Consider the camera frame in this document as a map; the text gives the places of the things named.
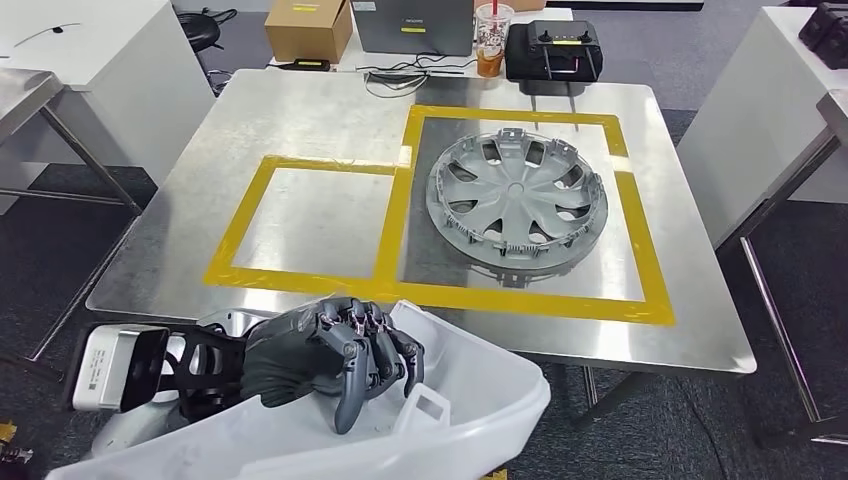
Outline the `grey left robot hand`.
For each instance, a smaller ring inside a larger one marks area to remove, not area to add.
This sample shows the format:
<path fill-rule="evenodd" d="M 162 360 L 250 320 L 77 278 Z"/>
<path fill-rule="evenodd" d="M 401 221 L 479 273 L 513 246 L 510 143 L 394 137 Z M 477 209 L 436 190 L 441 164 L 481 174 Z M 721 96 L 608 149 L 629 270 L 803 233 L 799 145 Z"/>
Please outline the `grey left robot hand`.
<path fill-rule="evenodd" d="M 309 393 L 337 399 L 333 425 L 348 433 L 365 403 L 397 382 L 423 383 L 425 347 L 371 301 L 329 297 L 282 313 L 246 337 L 243 399 L 274 408 Z"/>

